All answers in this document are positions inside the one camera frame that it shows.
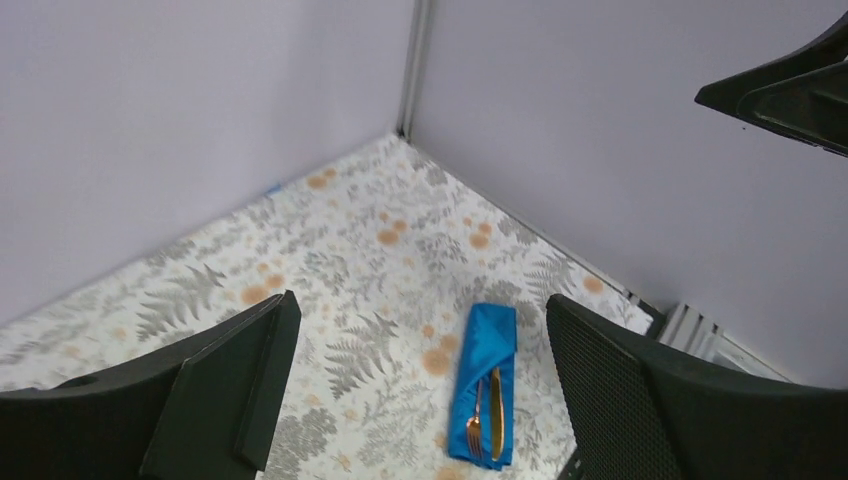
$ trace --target tablecloth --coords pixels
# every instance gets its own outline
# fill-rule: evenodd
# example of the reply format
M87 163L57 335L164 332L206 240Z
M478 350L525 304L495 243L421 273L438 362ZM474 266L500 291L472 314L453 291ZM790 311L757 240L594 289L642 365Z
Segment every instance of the tablecloth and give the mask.
M651 321L389 135L3 326L0 390L124 362L285 289L303 322L257 477L268 480L551 480L574 440L545 301L564 293L639 333ZM500 473L444 448L464 322L480 301L519 312L515 457Z

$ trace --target gold fork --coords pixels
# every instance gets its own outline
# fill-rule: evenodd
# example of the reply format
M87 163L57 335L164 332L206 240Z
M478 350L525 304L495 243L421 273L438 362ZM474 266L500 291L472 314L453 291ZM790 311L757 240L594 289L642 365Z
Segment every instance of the gold fork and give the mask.
M483 400L483 380L477 381L477 402L474 404L474 415L465 423L465 435L468 438L468 449L471 455L483 458L483 426L480 424L480 402Z

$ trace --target white wall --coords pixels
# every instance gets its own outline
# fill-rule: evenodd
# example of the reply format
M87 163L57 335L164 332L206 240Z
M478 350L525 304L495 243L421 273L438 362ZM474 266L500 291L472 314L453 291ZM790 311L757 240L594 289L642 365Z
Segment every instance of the white wall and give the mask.
M413 139L648 301L848 386L848 159L693 102L846 8L440 1Z
M0 4L0 322L385 134L411 0Z

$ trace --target folded napkin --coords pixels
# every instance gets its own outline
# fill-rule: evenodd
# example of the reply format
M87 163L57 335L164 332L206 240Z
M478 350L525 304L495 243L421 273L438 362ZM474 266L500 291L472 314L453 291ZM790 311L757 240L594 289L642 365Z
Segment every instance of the folded napkin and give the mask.
M456 378L448 430L448 455L475 465L500 470L512 464L512 400L515 378L515 309L503 305L478 303L471 307L462 357ZM504 448L497 462L492 460L492 421L490 386L492 369L501 369L504 404ZM483 380L480 423L483 427L483 458L474 458L468 449L465 424L474 415L477 381Z

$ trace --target gold knife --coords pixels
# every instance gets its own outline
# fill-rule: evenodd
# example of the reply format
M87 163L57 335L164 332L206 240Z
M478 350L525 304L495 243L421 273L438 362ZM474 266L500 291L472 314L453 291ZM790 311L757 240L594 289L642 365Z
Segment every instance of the gold knife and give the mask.
M492 370L491 398L489 399L492 418L492 461L497 462L503 453L503 394L501 393L501 369Z

